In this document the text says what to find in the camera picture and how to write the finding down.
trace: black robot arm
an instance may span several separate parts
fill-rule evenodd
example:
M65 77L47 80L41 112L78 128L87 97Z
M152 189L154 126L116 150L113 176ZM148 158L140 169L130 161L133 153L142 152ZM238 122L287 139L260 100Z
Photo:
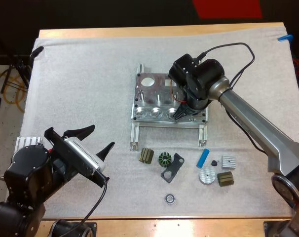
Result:
M45 213L43 203L78 173L100 187L108 182L103 161L114 142L96 155L80 143L94 128L67 130L61 137L51 127L44 133L51 150L36 144L14 154L3 176L9 197L0 202L1 237L35 236Z

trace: metal bracket with holes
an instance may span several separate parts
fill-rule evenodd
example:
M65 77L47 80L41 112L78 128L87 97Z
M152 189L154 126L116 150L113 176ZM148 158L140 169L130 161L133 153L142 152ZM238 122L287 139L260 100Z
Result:
M160 176L166 180L166 182L170 183L184 162L185 159L175 153L173 162L170 163L170 165L160 174Z
M177 121L172 117L184 95L168 74L145 73L144 64L138 64L136 83L132 103L132 128L130 148L139 149L140 127L196 128L199 130L198 146L204 147L207 142L208 109Z

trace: tripod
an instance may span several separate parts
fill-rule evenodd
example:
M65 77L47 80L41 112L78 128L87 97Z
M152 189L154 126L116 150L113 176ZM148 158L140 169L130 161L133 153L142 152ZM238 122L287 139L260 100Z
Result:
M6 69L5 71L3 71L0 74L0 78L6 74L6 78L5 81L3 82L3 85L1 87L0 93L3 94L3 91L6 87L6 85L14 87L18 90L22 90L24 92L28 91L29 88L29 82L30 82L30 78L31 78L31 72L32 72L32 66L33 66L33 61L34 58L40 53L42 52L42 50L44 49L42 46L37 48L36 50L34 50L32 52L32 54L29 57L29 65L25 65L23 60L21 58L18 57L14 57L14 54L12 51L10 51L6 45L3 43L3 41L0 39L0 47L4 50L4 52L7 54L7 57L9 58L9 67L8 69ZM10 77L10 73L12 71L12 69L16 69L24 83L24 86L22 87L19 84L16 84L12 81L8 81L9 77Z

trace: black cable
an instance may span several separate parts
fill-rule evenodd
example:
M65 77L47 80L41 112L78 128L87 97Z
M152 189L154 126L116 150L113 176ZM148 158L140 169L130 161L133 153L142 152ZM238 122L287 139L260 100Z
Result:
M258 151L260 151L260 152L262 152L262 153L265 153L266 155L267 155L267 153L264 151L264 150L262 150L262 149L260 149L257 145L256 145L256 143L253 141L253 139L252 139L252 137L248 134L248 132L246 132L246 130L232 117L232 115L227 111L227 110L225 110L226 111L226 113L227 113L227 115L229 116L229 118L234 122L234 124L236 124L245 134L246 134L246 136L249 138L249 140L251 141L251 143L254 145L254 147L258 150Z
M218 45L218 46L215 46L215 47L213 47L213 48L210 48L210 49L208 49L207 51L205 51L205 52L203 52L203 53L201 53L198 57L197 57L197 59L199 60L199 61L201 61L207 54L208 54L208 52L210 52L210 51L212 51L212 50L214 50L214 49L217 49L217 48L222 48L222 47L228 47L228 46L234 46L234 45L243 45L243 46L245 46L245 47L247 47L247 49L249 50L249 52L250 52L250 54L252 55L252 60L248 63L248 64L246 64L234 77L233 77L233 79L230 81L230 83L229 83L229 86L230 86L230 89L232 90L233 89L233 87L236 85L236 83L238 82L238 80L241 78L241 76L243 75L243 73L244 73L244 71L254 62L254 60L255 60L255 55L254 55L254 52L252 51L252 49L249 47L249 45L248 44L246 44L246 43L242 43L242 42L238 42L238 43L228 43L228 44L222 44L222 45ZM258 150L258 151L260 151L260 152L262 152L262 153L265 153L266 154L266 152L264 151L264 150L262 150L262 149L260 149L257 145L256 145L256 143L253 141L253 139L252 139L252 137L248 134L248 132L242 127L242 125L240 125L233 117L232 117L232 115L226 110L226 113L227 113L227 115L228 115L228 117L246 134L246 136L249 138L249 140L251 141L251 143L254 145L254 147Z
M218 45L215 46L213 48L208 49L207 51L201 53L197 59L199 59L201 61L201 59L203 59L210 51L214 50L214 49L218 49L218 48L223 48L223 47L228 47L228 46L235 46L235 45L243 45L245 47L247 47L247 49L249 50L250 54L252 55L252 60L246 64L234 77L233 79L230 81L229 86L231 89L233 89L233 87L236 85L236 83L238 82L238 80L240 79L240 77L242 76L243 72L254 62L255 60L255 55L254 52L252 51L252 49L249 47L248 44L243 43L243 42L237 42L237 43L228 43L228 44L222 44L222 45Z
M105 194L107 191L107 181L104 179L104 190L100 196L100 198L98 199L98 201L96 202L96 204L92 207L92 209L90 210L90 212L84 217L84 219L81 220L81 222L79 222L75 227L73 227L72 229L70 229L69 231L67 231L66 233L62 234L59 237L65 237L66 235L68 235L69 233L73 232L74 230L76 230L78 227L80 227L85 221L88 220L89 216L95 211L95 209L97 208L97 206L99 205L99 203L102 201L102 199L104 198Z

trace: round aluminum disc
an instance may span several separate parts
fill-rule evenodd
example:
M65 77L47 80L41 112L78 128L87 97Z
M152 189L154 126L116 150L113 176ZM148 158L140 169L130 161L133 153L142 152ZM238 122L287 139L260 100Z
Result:
M172 194L167 194L166 197L165 197L165 201L168 204L173 204L175 202L175 196L172 195Z
M202 168L199 173L200 181L203 184L212 184L215 180L215 172L211 168Z

